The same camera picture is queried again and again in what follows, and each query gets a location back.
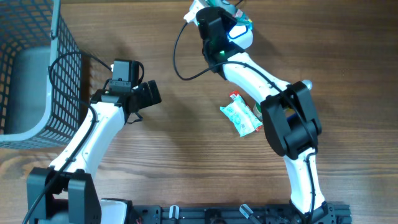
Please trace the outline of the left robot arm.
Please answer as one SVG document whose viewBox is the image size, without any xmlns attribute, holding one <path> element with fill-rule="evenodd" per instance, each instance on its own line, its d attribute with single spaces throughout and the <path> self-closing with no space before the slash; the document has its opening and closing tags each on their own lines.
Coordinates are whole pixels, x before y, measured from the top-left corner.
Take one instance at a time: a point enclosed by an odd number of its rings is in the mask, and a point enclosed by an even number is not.
<svg viewBox="0 0 398 224">
<path fill-rule="evenodd" d="M 93 179 L 115 135 L 130 114 L 161 102 L 153 80 L 144 83 L 143 65 L 115 60 L 113 76 L 91 98 L 88 114 L 64 151 L 27 179 L 24 223 L 141 223 L 130 200 L 99 199 Z"/>
</svg>

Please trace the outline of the pale green wipes sachet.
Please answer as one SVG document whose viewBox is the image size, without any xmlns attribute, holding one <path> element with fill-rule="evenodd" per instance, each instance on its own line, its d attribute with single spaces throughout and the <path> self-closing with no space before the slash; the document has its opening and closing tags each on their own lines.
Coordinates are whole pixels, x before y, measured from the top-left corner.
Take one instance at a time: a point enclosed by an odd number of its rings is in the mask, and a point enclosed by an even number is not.
<svg viewBox="0 0 398 224">
<path fill-rule="evenodd" d="M 250 115 L 249 108 L 242 101 L 232 100 L 229 105 L 225 107 L 221 106 L 220 111 L 234 124 L 240 137 L 255 132 L 252 125 L 254 116 Z"/>
</svg>

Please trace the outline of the green lid small jar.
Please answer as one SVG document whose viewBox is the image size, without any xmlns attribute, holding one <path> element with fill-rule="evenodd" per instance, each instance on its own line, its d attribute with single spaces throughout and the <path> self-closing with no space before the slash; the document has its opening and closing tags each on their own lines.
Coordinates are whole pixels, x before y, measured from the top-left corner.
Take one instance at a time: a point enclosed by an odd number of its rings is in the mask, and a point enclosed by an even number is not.
<svg viewBox="0 0 398 224">
<path fill-rule="evenodd" d="M 252 110 L 252 111 L 253 111 L 254 115 L 255 115 L 260 121 L 263 120 L 263 118 L 262 118 L 261 106 L 260 106 L 259 103 L 256 103 L 256 104 L 253 106 L 253 110 Z"/>
</svg>

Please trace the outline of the red coffee stick sachet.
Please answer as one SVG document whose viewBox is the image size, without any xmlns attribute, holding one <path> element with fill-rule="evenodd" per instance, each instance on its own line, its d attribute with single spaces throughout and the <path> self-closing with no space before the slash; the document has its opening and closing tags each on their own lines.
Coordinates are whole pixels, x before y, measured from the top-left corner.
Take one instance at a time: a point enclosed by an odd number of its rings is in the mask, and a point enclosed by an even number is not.
<svg viewBox="0 0 398 224">
<path fill-rule="evenodd" d="M 250 115 L 253 115 L 253 116 L 254 116 L 254 120 L 252 121 L 252 125 L 254 126 L 254 130 L 255 130 L 256 132 L 259 132 L 259 131 L 262 129 L 262 127 L 263 127 L 263 123 L 262 123 L 262 122 L 257 118 L 257 116 L 253 113 L 253 110 L 250 109 L 249 104 L 248 104 L 248 103 L 246 102 L 246 100 L 241 96 L 240 92 L 239 92 L 238 90 L 234 90 L 234 91 L 232 91 L 232 92 L 229 94 L 229 97 L 230 97 L 232 100 L 234 100 L 234 101 L 236 101 L 236 100 L 242 101 L 242 102 L 245 104 L 245 106 L 249 108 Z"/>
</svg>

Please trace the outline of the green 3M sponge packet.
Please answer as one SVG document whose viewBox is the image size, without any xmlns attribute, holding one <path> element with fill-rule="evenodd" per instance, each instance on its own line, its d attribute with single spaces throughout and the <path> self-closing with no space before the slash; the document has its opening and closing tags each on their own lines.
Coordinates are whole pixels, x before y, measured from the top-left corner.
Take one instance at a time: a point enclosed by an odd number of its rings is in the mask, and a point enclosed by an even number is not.
<svg viewBox="0 0 398 224">
<path fill-rule="evenodd" d="M 252 20 L 240 9 L 238 9 L 238 2 L 236 4 L 230 3 L 227 0 L 206 0 L 210 7 L 221 7 L 231 13 L 237 19 L 238 26 L 252 26 Z"/>
</svg>

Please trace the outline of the yellow oil bottle silver cap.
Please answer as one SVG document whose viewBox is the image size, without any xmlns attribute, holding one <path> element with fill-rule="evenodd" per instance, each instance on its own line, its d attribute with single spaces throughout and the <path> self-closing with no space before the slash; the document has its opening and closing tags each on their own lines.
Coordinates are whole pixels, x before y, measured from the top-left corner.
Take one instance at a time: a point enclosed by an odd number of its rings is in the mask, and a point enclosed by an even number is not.
<svg viewBox="0 0 398 224">
<path fill-rule="evenodd" d="M 303 114 L 308 114 L 313 108 L 313 99 L 310 93 L 313 84 L 310 80 L 302 80 L 287 86 L 290 99 Z"/>
</svg>

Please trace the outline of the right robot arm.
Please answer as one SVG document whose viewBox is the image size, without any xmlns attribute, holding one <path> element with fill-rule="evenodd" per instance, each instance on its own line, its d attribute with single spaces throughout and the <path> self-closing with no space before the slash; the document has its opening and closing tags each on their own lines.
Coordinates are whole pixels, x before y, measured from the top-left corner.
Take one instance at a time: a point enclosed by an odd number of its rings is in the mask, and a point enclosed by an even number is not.
<svg viewBox="0 0 398 224">
<path fill-rule="evenodd" d="M 260 104 L 266 139 L 287 167 L 290 202 L 303 223 L 316 223 L 325 204 L 315 165 L 322 126 L 310 90 L 301 81 L 289 84 L 273 77 L 230 41 L 228 32 L 237 20 L 222 7 L 204 7 L 195 18 L 209 69 Z"/>
</svg>

